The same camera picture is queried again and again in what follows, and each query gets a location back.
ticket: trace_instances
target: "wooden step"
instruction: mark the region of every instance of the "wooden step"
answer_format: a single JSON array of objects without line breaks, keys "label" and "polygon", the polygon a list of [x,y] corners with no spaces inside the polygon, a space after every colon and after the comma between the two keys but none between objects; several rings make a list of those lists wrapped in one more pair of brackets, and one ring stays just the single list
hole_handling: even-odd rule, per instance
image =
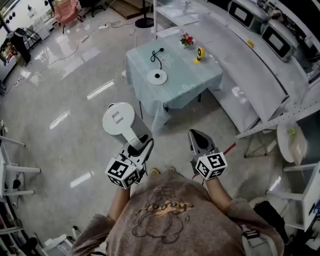
[{"label": "wooden step", "polygon": [[[105,4],[109,6],[113,1],[114,0],[105,0]],[[111,4],[110,8],[115,10],[126,20],[129,20],[142,14],[138,8],[133,7],[131,4],[122,0],[114,1],[114,3]]]},{"label": "wooden step", "polygon": [[[141,13],[143,13],[143,0],[123,0],[124,2],[128,3],[129,5],[132,5],[133,7],[136,7],[137,9],[139,9],[139,11]],[[148,12],[150,9],[150,3],[148,3],[147,1],[145,2],[145,11]]]}]

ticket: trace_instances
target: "black power cord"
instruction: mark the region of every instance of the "black power cord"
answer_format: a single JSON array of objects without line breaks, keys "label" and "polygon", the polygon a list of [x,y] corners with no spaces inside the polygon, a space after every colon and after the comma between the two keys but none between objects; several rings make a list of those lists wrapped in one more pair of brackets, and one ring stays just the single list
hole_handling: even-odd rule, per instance
[{"label": "black power cord", "polygon": [[157,53],[163,52],[164,49],[160,48],[160,50],[158,50],[157,52],[155,52],[154,50],[152,51],[152,56],[150,57],[150,61],[151,62],[155,62],[156,59],[160,62],[160,69],[162,70],[162,63],[160,61],[160,59],[156,56]]}]

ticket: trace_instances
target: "cartoon drawing on shirt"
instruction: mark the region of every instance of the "cartoon drawing on shirt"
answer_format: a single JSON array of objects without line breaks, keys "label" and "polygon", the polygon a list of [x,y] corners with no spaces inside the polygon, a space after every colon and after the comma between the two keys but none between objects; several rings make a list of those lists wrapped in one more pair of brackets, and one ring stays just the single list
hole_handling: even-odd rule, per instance
[{"label": "cartoon drawing on shirt", "polygon": [[170,183],[156,187],[144,208],[135,214],[132,234],[138,238],[149,236],[161,239],[164,244],[175,243],[184,230],[184,223],[190,221],[187,213],[193,208],[192,203],[184,202],[176,196]]}]

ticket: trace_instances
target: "glossy gray floor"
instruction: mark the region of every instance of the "glossy gray floor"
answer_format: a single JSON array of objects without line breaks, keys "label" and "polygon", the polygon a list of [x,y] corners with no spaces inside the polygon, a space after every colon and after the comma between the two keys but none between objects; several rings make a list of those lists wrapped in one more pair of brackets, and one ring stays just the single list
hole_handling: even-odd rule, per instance
[{"label": "glossy gray floor", "polygon": [[[76,22],[63,35],[59,28],[35,47],[31,64],[17,67],[6,81],[9,87],[23,78],[1,99],[0,114],[8,137],[26,143],[26,148],[8,144],[10,157],[21,166],[42,169],[41,174],[26,175],[25,189],[35,190],[35,194],[20,197],[16,213],[27,233],[36,232],[42,242],[70,235],[73,225],[83,229],[95,213],[106,214],[116,190],[104,171],[122,145],[103,130],[102,117],[114,102],[132,104],[140,115],[139,101],[126,87],[122,72],[126,52],[136,45],[131,34],[135,31],[138,45],[152,40],[153,34],[151,28],[133,25],[96,30],[115,21],[126,22],[109,9],[95,18],[88,16],[83,23]],[[85,35],[89,38],[79,42]],[[88,94],[110,80],[114,80],[113,86],[88,100]],[[151,127],[153,118],[142,112]],[[236,140],[237,129],[207,91],[201,102],[194,100],[172,113],[174,118],[161,134],[154,135],[148,169],[175,166],[191,178],[192,152],[187,137],[191,128],[212,136],[221,151]],[[251,200],[264,196],[283,175],[282,159],[244,159],[247,144],[248,138],[238,140],[226,155],[229,167],[221,182],[233,197]],[[90,178],[74,186],[72,181],[84,175]],[[283,207],[279,202],[278,210]]]}]

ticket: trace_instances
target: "brown t-shirt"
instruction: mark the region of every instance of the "brown t-shirt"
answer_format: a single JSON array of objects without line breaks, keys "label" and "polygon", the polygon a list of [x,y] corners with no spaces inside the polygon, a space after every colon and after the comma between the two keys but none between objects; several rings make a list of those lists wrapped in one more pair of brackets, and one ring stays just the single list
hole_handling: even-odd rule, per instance
[{"label": "brown t-shirt", "polygon": [[150,175],[117,222],[100,214],[92,218],[72,255],[97,250],[110,256],[242,256],[242,224],[271,237],[278,255],[283,254],[280,235],[245,200],[233,200],[226,212],[211,202],[201,184],[177,172]]}]

